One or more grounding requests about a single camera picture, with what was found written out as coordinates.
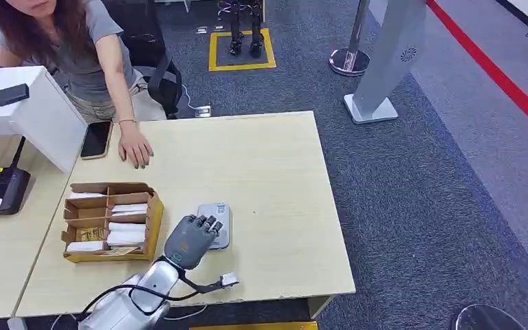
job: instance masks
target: light wooden desk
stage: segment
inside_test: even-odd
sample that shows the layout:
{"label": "light wooden desk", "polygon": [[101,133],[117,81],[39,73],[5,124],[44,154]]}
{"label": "light wooden desk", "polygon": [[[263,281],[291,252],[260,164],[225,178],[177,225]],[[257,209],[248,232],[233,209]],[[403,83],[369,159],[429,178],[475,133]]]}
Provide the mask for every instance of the light wooden desk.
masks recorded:
{"label": "light wooden desk", "polygon": [[[0,136],[0,167],[11,164],[19,139]],[[0,318],[17,306],[69,177],[28,142],[19,167],[32,179],[20,212],[0,216]]]}
{"label": "light wooden desk", "polygon": [[[175,306],[311,298],[311,315],[336,294],[355,291],[347,251],[312,112],[143,122],[155,157],[145,170],[122,163],[119,130],[109,155],[76,162],[70,182],[146,182],[165,204],[157,244],[202,203],[224,201],[232,211],[232,242],[208,252],[189,272],[212,283],[236,272],[240,285]],[[100,292],[149,262],[73,264],[62,257],[58,208],[27,284],[17,317],[80,312]],[[173,296],[190,289],[178,284]]]}

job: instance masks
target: woman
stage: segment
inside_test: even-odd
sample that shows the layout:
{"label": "woman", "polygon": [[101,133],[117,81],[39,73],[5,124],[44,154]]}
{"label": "woman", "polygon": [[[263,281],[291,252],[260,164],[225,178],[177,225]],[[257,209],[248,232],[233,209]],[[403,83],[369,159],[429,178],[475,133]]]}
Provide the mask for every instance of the woman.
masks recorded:
{"label": "woman", "polygon": [[147,85],[132,68],[122,29],[100,0],[0,0],[0,30],[0,66],[57,66],[69,79],[68,98],[87,122],[119,124],[122,161],[149,165],[153,149],[136,120],[165,115],[156,107],[135,117],[131,98],[148,97]]}

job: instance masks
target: black cable adapter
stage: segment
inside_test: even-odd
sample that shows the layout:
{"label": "black cable adapter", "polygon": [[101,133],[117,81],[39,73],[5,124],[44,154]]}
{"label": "black cable adapter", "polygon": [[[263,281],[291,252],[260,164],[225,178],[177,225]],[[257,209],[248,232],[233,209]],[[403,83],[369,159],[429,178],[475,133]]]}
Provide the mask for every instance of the black cable adapter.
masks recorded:
{"label": "black cable adapter", "polygon": [[17,85],[0,90],[0,107],[29,98],[29,87],[27,84]]}

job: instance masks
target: floor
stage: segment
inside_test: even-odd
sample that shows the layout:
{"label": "floor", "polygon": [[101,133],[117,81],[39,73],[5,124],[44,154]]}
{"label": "floor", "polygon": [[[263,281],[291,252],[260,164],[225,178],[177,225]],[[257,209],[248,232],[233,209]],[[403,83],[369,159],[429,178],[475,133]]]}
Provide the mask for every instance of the floor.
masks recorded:
{"label": "floor", "polygon": [[[438,2],[528,93],[525,26],[494,0]],[[428,51],[391,96],[400,118],[353,125],[341,97],[359,78],[335,75],[327,58],[347,44],[356,0],[331,3],[268,5],[278,67],[216,73],[207,72],[208,35],[193,33],[217,23],[212,3],[194,2],[187,15],[182,5],[160,10],[194,105],[213,102],[217,116],[315,112],[357,287],[327,307],[320,328],[445,329],[471,302],[505,309],[528,328],[528,118],[428,12]],[[384,4],[371,2],[370,40]],[[306,319],[302,300],[255,302],[157,329]],[[51,321],[27,323],[49,329]]]}

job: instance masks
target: red line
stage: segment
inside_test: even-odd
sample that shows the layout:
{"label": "red line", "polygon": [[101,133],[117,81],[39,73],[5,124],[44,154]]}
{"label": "red line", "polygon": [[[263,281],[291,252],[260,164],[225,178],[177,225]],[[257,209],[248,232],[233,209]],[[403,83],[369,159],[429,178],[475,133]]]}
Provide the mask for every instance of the red line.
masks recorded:
{"label": "red line", "polygon": [[434,0],[426,0],[430,9],[436,14],[440,22],[458,41],[470,56],[481,66],[489,77],[519,106],[528,116],[528,96],[507,77],[499,67],[474,43],[466,33],[444,12]]}

